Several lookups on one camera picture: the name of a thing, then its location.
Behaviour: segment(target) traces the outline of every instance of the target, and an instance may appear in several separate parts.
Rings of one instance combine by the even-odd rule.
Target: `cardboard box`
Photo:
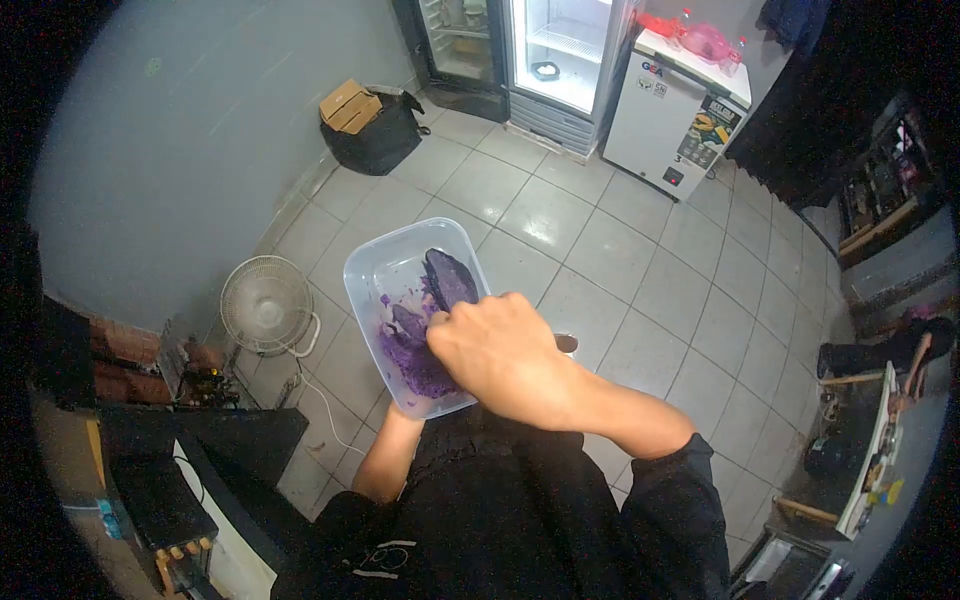
[[[321,100],[320,116],[332,130],[356,135],[381,108],[375,94],[354,80],[347,80]]]

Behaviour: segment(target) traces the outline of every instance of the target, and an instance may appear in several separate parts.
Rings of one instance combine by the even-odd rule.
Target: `glass door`
[[[487,0],[419,2],[437,71],[493,82],[495,72]]]
[[[513,0],[516,85],[590,115],[612,0]]]

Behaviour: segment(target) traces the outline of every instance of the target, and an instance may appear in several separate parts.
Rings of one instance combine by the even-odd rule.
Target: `fan grill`
[[[237,344],[258,353],[282,352],[306,332],[313,294],[306,277],[282,256],[255,256],[224,284],[220,314]]]

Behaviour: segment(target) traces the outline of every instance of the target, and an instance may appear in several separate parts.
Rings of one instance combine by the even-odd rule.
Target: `white chest freezer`
[[[743,125],[747,67],[732,77],[650,30],[636,38],[603,158],[686,200]]]

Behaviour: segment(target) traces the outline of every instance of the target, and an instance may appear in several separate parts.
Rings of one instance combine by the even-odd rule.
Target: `plastic bottle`
[[[727,56],[727,59],[720,65],[720,70],[722,70],[727,77],[733,77],[736,69],[739,68],[740,63],[743,62],[743,49],[746,48],[746,46],[747,38],[744,36],[740,36],[736,45],[731,46],[730,55]]]

